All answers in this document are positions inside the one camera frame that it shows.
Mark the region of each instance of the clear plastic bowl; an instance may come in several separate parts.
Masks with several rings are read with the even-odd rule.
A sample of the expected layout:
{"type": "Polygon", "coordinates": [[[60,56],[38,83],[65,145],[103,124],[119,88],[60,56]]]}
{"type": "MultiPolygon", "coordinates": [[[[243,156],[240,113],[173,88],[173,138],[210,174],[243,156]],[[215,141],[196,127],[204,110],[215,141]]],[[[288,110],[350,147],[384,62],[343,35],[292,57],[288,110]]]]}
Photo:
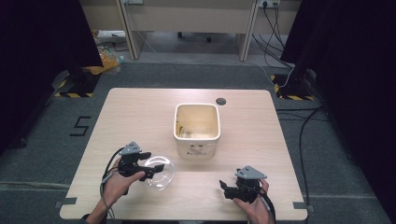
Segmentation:
{"type": "Polygon", "coordinates": [[[144,184],[150,189],[165,189],[175,176],[174,164],[165,156],[154,156],[145,161],[144,166],[154,167],[164,164],[163,171],[156,173],[151,179],[146,179],[144,184]]]}

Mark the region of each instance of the sleeve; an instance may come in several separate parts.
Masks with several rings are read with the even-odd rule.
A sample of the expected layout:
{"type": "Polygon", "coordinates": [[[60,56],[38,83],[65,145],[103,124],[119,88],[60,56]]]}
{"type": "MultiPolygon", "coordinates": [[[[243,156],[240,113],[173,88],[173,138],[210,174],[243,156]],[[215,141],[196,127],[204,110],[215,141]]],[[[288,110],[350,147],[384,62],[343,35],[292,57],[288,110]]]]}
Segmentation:
{"type": "Polygon", "coordinates": [[[87,215],[83,216],[83,217],[79,220],[78,224],[88,224],[88,222],[86,221],[86,219],[87,219],[87,217],[88,217],[89,215],[90,215],[90,214],[87,214],[87,215]]]}
{"type": "MultiPolygon", "coordinates": [[[[86,214],[84,215],[79,221],[78,224],[89,224],[86,219],[90,214],[86,214]]],[[[101,224],[106,224],[106,220],[107,220],[107,215],[105,215],[105,217],[102,219],[102,221],[100,222],[101,224]]]]}

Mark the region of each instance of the white container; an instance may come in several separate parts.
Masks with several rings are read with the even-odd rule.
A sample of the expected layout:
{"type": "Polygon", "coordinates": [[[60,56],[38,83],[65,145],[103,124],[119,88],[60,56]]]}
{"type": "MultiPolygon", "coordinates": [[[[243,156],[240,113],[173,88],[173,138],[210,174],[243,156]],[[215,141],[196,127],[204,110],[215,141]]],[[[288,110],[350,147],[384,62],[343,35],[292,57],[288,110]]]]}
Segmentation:
{"type": "Polygon", "coordinates": [[[174,137],[180,158],[208,160],[220,138],[218,107],[212,104],[180,104],[175,111],[174,137]]]}

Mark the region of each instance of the black curtain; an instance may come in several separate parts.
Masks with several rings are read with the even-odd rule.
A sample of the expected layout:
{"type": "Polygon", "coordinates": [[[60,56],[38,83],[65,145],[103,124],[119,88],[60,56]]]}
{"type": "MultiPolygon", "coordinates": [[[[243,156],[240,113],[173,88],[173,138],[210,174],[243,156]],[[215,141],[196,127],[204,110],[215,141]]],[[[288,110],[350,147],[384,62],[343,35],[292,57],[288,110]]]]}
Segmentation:
{"type": "Polygon", "coordinates": [[[0,2],[0,154],[62,71],[102,66],[78,0],[0,2]]]}
{"type": "MultiPolygon", "coordinates": [[[[332,0],[336,13],[308,65],[317,73],[340,135],[396,223],[396,1],[332,0]]],[[[297,63],[315,32],[323,1],[303,0],[282,58],[297,63]]]]}

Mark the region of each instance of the human hand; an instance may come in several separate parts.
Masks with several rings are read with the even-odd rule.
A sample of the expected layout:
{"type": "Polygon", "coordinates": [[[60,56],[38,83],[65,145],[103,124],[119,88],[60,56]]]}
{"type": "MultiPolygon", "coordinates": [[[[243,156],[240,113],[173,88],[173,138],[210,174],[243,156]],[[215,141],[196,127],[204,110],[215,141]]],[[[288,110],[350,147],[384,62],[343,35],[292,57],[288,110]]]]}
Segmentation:
{"type": "Polygon", "coordinates": [[[106,218],[108,209],[125,193],[125,191],[138,179],[145,176],[145,172],[141,171],[129,177],[124,177],[118,172],[120,159],[114,162],[113,167],[110,169],[112,172],[111,177],[105,184],[103,196],[99,203],[87,217],[86,222],[90,224],[102,223],[106,218]]]}
{"type": "Polygon", "coordinates": [[[145,175],[145,172],[141,171],[129,177],[122,176],[117,168],[119,161],[120,159],[117,159],[110,169],[112,176],[107,180],[103,191],[103,199],[108,207],[111,207],[136,180],[145,175]]]}
{"type": "MultiPolygon", "coordinates": [[[[268,192],[269,184],[264,179],[261,179],[260,182],[262,182],[262,190],[268,192]]],[[[275,223],[274,219],[270,216],[270,213],[265,208],[265,205],[262,202],[262,196],[260,196],[260,194],[257,195],[257,198],[253,203],[245,203],[244,201],[237,198],[234,198],[233,202],[242,208],[242,210],[244,210],[247,214],[247,219],[253,221],[255,224],[275,223]]]]}

